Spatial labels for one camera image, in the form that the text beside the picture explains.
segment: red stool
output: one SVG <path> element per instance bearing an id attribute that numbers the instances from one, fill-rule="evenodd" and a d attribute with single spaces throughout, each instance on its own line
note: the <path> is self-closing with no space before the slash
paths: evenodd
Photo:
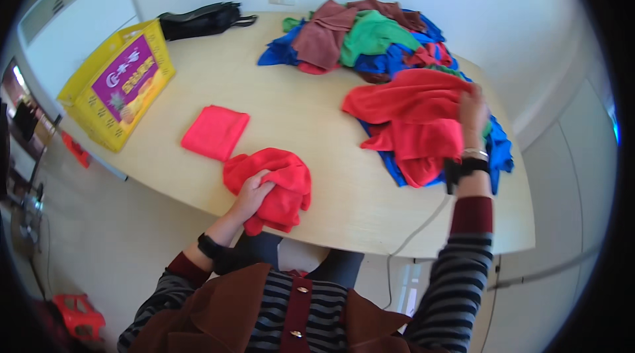
<path id="1" fill-rule="evenodd" d="M 79 161 L 79 164 L 84 168 L 88 168 L 88 152 L 83 150 L 81 145 L 76 143 L 73 137 L 66 134 L 66 132 L 62 132 L 62 142 L 66 145 L 70 153 L 75 156 L 77 161 Z"/>
<path id="2" fill-rule="evenodd" d="M 72 308 L 66 305 L 67 299 L 72 301 Z M 77 301 L 82 303 L 82 306 L 86 310 L 85 312 L 77 308 Z M 64 324 L 71 336 L 79 340 L 102 341 L 99 337 L 99 329 L 106 325 L 106 321 L 104 317 L 99 312 L 95 312 L 93 306 L 88 303 L 88 295 L 54 295 L 53 303 L 62 313 Z M 78 328 L 86 330 L 87 326 L 91 327 L 91 333 L 77 333 Z"/>

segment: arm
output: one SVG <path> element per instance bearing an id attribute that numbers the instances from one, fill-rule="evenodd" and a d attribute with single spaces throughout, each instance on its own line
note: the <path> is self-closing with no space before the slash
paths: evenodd
<path id="1" fill-rule="evenodd" d="M 273 182 L 260 185 L 268 170 L 262 170 L 242 185 L 232 208 L 221 216 L 205 234 L 221 246 L 229 247 L 243 222 L 256 213 L 266 195 L 273 189 Z M 159 278 L 156 290 L 145 301 L 133 323 L 117 341 L 117 351 L 125 353 L 136 339 L 143 326 L 152 316 L 163 309 L 181 309 L 186 299 L 210 278 L 213 261 L 198 249 L 198 242 L 190 244 L 179 253 Z"/>
<path id="2" fill-rule="evenodd" d="M 479 90 L 462 98 L 460 119 L 466 148 L 483 149 L 488 110 Z M 489 175 L 460 179 L 448 242 L 430 272 L 430 285 L 404 336 L 421 347 L 466 353 L 487 285 L 493 255 Z"/>

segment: pile of towels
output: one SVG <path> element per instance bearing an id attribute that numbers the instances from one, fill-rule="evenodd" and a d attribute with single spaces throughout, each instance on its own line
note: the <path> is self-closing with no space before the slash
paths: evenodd
<path id="1" fill-rule="evenodd" d="M 342 104 L 369 135 L 361 147 L 381 155 L 399 186 L 445 182 L 443 159 L 459 161 L 463 150 L 458 98 L 472 80 L 436 25 L 399 3 L 328 0 L 308 20 L 285 19 L 282 30 L 258 65 L 284 63 L 311 74 L 352 68 L 374 84 L 354 88 Z M 514 162 L 507 135 L 494 116 L 489 122 L 483 140 L 496 194 L 500 171 L 511 172 Z"/>
<path id="2" fill-rule="evenodd" d="M 369 83 L 385 83 L 404 69 L 458 63 L 441 30 L 421 13 L 398 3 L 361 0 L 343 5 L 328 0 L 305 19 L 285 19 L 286 35 L 267 45 L 258 65 L 285 63 L 311 74 L 341 65 Z"/>

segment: black wristband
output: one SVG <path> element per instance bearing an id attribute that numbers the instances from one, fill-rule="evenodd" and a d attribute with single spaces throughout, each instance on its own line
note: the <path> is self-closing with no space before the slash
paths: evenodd
<path id="1" fill-rule="evenodd" d="M 472 175 L 475 170 L 481 170 L 489 174 L 487 160 L 477 158 L 465 158 L 459 165 L 453 159 L 444 160 L 445 183 L 448 194 L 454 193 L 454 185 L 465 175 Z"/>
<path id="2" fill-rule="evenodd" d="M 201 250 L 205 256 L 209 259 L 216 258 L 219 254 L 225 250 L 225 247 L 219 245 L 211 237 L 207 236 L 205 233 L 202 233 L 198 238 L 198 248 Z"/>

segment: hand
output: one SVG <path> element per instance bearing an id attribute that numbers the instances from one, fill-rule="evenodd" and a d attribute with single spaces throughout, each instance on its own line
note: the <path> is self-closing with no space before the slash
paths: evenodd
<path id="1" fill-rule="evenodd" d="M 472 93 L 463 92 L 458 110 L 458 120 L 463 129 L 465 147 L 481 148 L 483 129 L 489 119 L 489 109 L 481 87 L 472 84 Z"/>
<path id="2" fill-rule="evenodd" d="M 267 194 L 274 189 L 275 183 L 267 181 L 260 184 L 262 177 L 269 174 L 269 170 L 261 170 L 258 174 L 247 178 L 242 184 L 242 188 L 234 205 L 227 212 L 228 215 L 232 215 L 241 223 L 247 221 L 252 215 L 256 214 L 258 208 L 262 204 Z"/>

